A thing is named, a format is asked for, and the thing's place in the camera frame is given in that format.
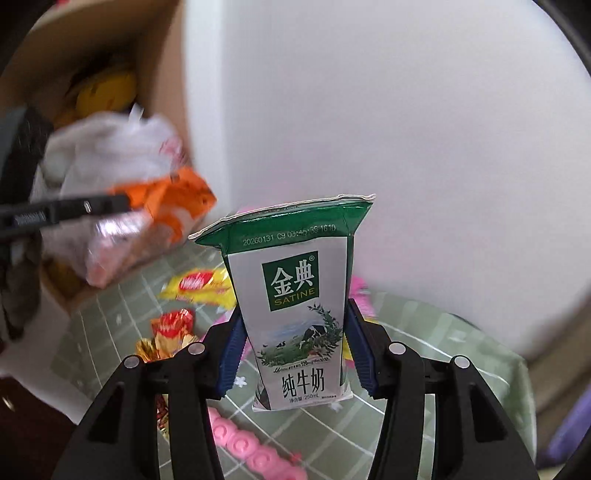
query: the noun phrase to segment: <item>green and white milk carton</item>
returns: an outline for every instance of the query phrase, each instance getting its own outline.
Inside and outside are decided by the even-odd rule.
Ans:
[[[373,196],[289,203],[221,219],[191,236],[219,248],[261,380],[255,410],[352,396],[342,356],[353,234]]]

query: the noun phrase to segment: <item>green tablecloth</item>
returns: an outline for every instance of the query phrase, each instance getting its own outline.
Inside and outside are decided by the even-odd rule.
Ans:
[[[52,370],[93,398],[122,358],[134,353],[135,342],[151,337],[149,320],[187,306],[158,298],[162,286],[174,275],[195,267],[222,264],[215,250],[187,244],[113,285],[81,306],[72,316],[67,335],[52,362]],[[379,321],[393,340],[404,342],[425,357],[448,361],[466,355],[499,398],[531,452],[535,452],[535,410],[524,360],[464,320],[433,306],[376,292],[372,301]],[[203,334],[223,314],[212,306],[193,306],[195,332]],[[367,478],[385,401],[373,400],[349,373],[355,397],[340,403],[281,412],[251,410],[258,373],[255,359],[240,365],[237,381],[221,401],[212,401],[225,417],[254,432],[261,443],[284,458],[299,454],[310,479],[356,480]],[[434,398],[427,396],[420,478],[430,478],[434,445]],[[159,436],[161,478],[172,478],[168,444]],[[257,478],[245,465],[219,450],[226,478]]]

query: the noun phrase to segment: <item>purple object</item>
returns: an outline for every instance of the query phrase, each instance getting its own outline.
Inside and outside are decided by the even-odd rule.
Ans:
[[[548,445],[546,457],[553,464],[565,463],[591,426],[591,385],[579,398]]]

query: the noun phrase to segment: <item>metal screw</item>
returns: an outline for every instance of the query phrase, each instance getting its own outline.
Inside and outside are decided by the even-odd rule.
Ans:
[[[406,347],[401,343],[393,342],[390,343],[388,350],[390,350],[390,353],[393,353],[394,355],[402,355],[404,352],[406,352]]]
[[[189,353],[191,355],[201,355],[205,351],[205,345],[201,342],[195,342],[189,345]]]
[[[135,368],[139,365],[139,358],[135,355],[129,356],[123,362],[125,368]]]
[[[470,361],[465,356],[457,356],[453,362],[460,368],[468,368],[470,366]]]

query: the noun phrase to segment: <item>blue gripper pad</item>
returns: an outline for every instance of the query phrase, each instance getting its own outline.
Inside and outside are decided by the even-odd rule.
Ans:
[[[226,392],[234,385],[236,372],[238,370],[238,365],[240,364],[240,358],[245,343],[246,328],[244,327],[242,315],[239,315],[236,319],[236,324],[228,337],[228,341],[220,359],[216,384],[216,391],[220,397],[226,395]]]
[[[345,335],[347,342],[349,342],[349,349],[353,355],[359,383],[368,391],[369,395],[374,396],[378,390],[375,359],[359,324],[360,320],[357,315],[359,310],[356,306],[353,307],[349,301],[347,302],[345,308]],[[359,317],[363,322],[364,320],[360,313]]]

